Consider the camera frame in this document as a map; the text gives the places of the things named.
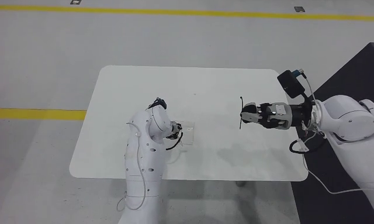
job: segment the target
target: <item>yellow floor line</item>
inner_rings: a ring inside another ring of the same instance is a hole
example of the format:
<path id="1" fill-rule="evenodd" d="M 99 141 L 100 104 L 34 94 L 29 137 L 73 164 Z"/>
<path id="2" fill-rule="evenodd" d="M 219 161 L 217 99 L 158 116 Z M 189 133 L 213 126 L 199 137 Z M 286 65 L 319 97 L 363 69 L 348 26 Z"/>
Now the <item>yellow floor line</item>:
<path id="1" fill-rule="evenodd" d="M 0 119 L 84 120 L 86 111 L 68 109 L 0 109 Z"/>
<path id="2" fill-rule="evenodd" d="M 139 14 L 139 15 L 188 15 L 188 16 L 213 16 L 213 17 L 235 17 L 235 18 L 374 21 L 374 16 L 370 16 L 370 15 L 322 15 L 322 14 L 309 14 L 309 13 L 193 11 L 193 10 L 184 10 L 184 9 L 116 9 L 116 8 L 84 8 L 80 6 L 65 7 L 65 6 L 43 6 L 43 5 L 0 5 L 0 11 L 121 13 L 121 14 Z"/>

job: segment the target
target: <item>wire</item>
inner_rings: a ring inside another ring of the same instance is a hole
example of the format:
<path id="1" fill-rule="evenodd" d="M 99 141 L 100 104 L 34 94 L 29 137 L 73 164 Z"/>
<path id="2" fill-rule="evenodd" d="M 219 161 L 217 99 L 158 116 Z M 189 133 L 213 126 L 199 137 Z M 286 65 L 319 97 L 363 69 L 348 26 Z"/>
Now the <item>wire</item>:
<path id="1" fill-rule="evenodd" d="M 337 195 L 337 194 L 342 194 L 342 193 L 346 193 L 346 192 L 352 192 L 352 191 L 374 191 L 374 189 L 373 188 L 357 188 L 357 189 L 349 189 L 349 190 L 345 190 L 345 191 L 337 191 L 337 192 L 333 192 L 333 191 L 330 191 L 327 187 L 326 187 L 326 185 L 320 180 L 320 178 L 318 178 L 315 174 L 313 174 L 310 170 L 308 170 L 308 168 L 306 167 L 306 163 L 305 163 L 305 157 L 304 157 L 304 155 L 302 155 L 303 156 L 303 164 L 304 164 L 304 167 L 305 167 L 305 169 L 311 174 L 311 175 L 313 175 L 315 178 L 316 178 L 316 180 L 318 180 L 321 184 L 322 184 L 322 186 L 326 189 L 326 191 L 328 192 L 328 193 L 330 193 L 330 194 L 332 194 L 332 195 Z"/>
<path id="2" fill-rule="evenodd" d="M 304 143 L 308 142 L 309 140 L 313 139 L 317 135 L 317 132 L 314 132 L 314 135 L 310 136 L 308 139 L 304 141 Z"/>
<path id="3" fill-rule="evenodd" d="M 175 145 L 173 145 L 172 147 L 167 148 L 166 150 L 172 150 L 173 148 L 175 148 L 179 144 L 179 142 L 181 141 L 182 137 L 183 137 L 183 132 L 181 132 L 181 136 L 179 137 L 179 139 L 175 143 Z"/>
<path id="4" fill-rule="evenodd" d="M 139 127 L 138 127 L 137 125 L 135 125 L 135 124 L 133 124 L 133 123 L 131 123 L 131 122 L 126 122 L 126 124 L 132 125 L 132 126 L 134 126 L 134 127 L 138 130 L 137 135 L 136 135 L 136 136 L 138 137 L 138 149 L 137 149 L 137 153 L 136 153 L 136 161 L 137 161 L 137 164 L 138 164 L 139 172 L 140 172 L 140 174 L 141 174 L 141 179 L 143 180 L 143 185 L 144 185 L 144 195 L 143 195 L 143 200 L 142 200 L 141 204 L 140 204 L 138 207 L 136 207 L 136 208 L 132 208 L 132 207 L 129 207 L 129 205 L 126 203 L 126 195 L 127 195 L 127 191 L 125 191 L 125 192 L 124 192 L 124 196 L 123 196 L 123 197 L 118 201 L 118 203 L 117 203 L 117 211 L 119 211 L 119 212 L 121 212 L 121 211 L 124 210 L 124 208 L 121 209 L 121 210 L 118 209 L 118 205 L 120 204 L 120 202 L 121 202 L 122 200 L 124 200 L 124 204 L 128 207 L 128 209 L 130 209 L 130 210 L 138 210 L 138 209 L 140 209 L 140 207 L 143 206 L 144 201 L 146 200 L 146 190 L 147 190 L 147 188 L 146 188 L 146 180 L 144 179 L 144 174 L 143 174 L 143 172 L 142 172 L 142 170 L 141 170 L 141 167 L 140 167 L 140 160 L 139 160 L 139 150 L 140 150 L 140 129 L 139 129 Z"/>
<path id="5" fill-rule="evenodd" d="M 308 138 L 305 142 L 307 142 L 308 140 L 310 140 L 311 138 L 315 137 L 316 134 L 314 134 L 312 137 Z M 308 153 L 314 153 L 315 151 L 317 151 L 318 149 L 320 149 L 327 141 L 327 139 L 324 139 L 320 145 L 318 145 L 317 147 L 315 147 L 314 149 L 310 149 L 309 151 L 296 151 L 293 149 L 293 145 L 295 145 L 297 142 L 299 141 L 302 141 L 302 139 L 304 139 L 304 137 L 302 137 L 301 139 L 297 139 L 297 140 L 294 140 L 291 144 L 290 144 L 290 147 L 289 147 L 289 150 L 292 152 L 292 153 L 296 153 L 296 154 L 308 154 Z"/>
<path id="6" fill-rule="evenodd" d="M 306 82 L 308 83 L 308 86 L 309 86 L 309 89 L 310 89 L 310 92 L 311 92 L 311 96 L 313 97 L 313 100 L 314 100 L 314 104 L 316 105 L 316 108 L 317 108 L 317 110 L 319 111 L 320 108 L 319 108 L 318 105 L 317 105 L 316 97 L 314 97 L 314 92 L 313 92 L 313 90 L 312 90 L 312 88 L 311 88 L 311 85 L 310 85 L 310 83 L 309 83 L 309 80 L 307 79 L 307 77 L 306 77 L 306 75 L 305 75 L 304 73 L 302 74 L 302 76 L 305 78 Z"/>

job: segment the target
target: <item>table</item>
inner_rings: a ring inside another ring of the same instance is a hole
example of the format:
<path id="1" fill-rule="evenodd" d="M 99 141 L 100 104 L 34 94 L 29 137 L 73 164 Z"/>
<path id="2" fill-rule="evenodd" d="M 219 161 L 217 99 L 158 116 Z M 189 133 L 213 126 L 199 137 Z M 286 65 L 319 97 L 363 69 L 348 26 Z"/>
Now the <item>table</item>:
<path id="1" fill-rule="evenodd" d="M 240 124 L 241 100 L 286 102 L 274 70 L 107 66 L 99 74 L 70 164 L 78 178 L 125 178 L 129 127 L 156 97 L 171 120 L 193 122 L 193 145 L 167 152 L 165 180 L 302 181 L 295 129 Z M 165 147 L 174 142 L 166 141 Z"/>

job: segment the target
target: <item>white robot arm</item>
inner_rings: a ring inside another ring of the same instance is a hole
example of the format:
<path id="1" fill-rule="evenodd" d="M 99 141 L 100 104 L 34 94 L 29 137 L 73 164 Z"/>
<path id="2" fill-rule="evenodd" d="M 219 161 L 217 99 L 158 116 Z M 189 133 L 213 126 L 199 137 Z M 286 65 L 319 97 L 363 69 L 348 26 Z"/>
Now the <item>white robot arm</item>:
<path id="1" fill-rule="evenodd" d="M 242 108 L 241 120 L 244 123 L 259 123 L 266 128 L 288 129 L 291 126 L 301 126 L 304 130 L 322 134 L 330 142 L 345 171 L 362 188 L 374 208 L 374 103 L 368 99 L 357 102 L 344 95 L 321 102 L 315 100 L 313 95 L 313 105 L 296 79 L 298 75 L 306 79 L 302 70 L 292 73 L 288 70 L 278 80 L 291 98 L 302 95 L 304 103 L 264 103 L 258 106 L 249 103 Z M 290 151 L 293 153 L 315 151 L 296 151 L 293 145 L 297 142 L 304 145 L 302 139 L 292 142 Z"/>
<path id="2" fill-rule="evenodd" d="M 125 154 L 127 191 L 121 224 L 158 223 L 160 185 L 167 150 L 163 138 L 176 139 L 182 130 L 180 124 L 169 120 L 166 107 L 164 100 L 157 98 L 127 123 L 131 133 Z"/>

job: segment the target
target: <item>gray floor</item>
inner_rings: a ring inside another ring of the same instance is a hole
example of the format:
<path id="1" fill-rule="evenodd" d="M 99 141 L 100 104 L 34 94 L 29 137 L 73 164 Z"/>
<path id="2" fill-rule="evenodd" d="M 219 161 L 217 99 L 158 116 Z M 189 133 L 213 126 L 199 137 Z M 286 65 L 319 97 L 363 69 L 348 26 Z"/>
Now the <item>gray floor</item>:
<path id="1" fill-rule="evenodd" d="M 62 5 L 70 0 L 0 0 Z M 82 0 L 83 7 L 374 15 L 373 0 Z M 318 88 L 374 23 L 0 11 L 0 108 L 86 109 L 106 65 L 303 68 Z M 73 178 L 82 122 L 0 119 L 0 223 L 117 223 L 122 180 Z M 166 223 L 299 223 L 289 182 L 165 181 Z"/>
<path id="2" fill-rule="evenodd" d="M 0 223 L 116 223 L 124 180 L 73 178 L 81 122 L 0 120 Z M 299 223 L 288 182 L 164 181 L 164 223 Z"/>

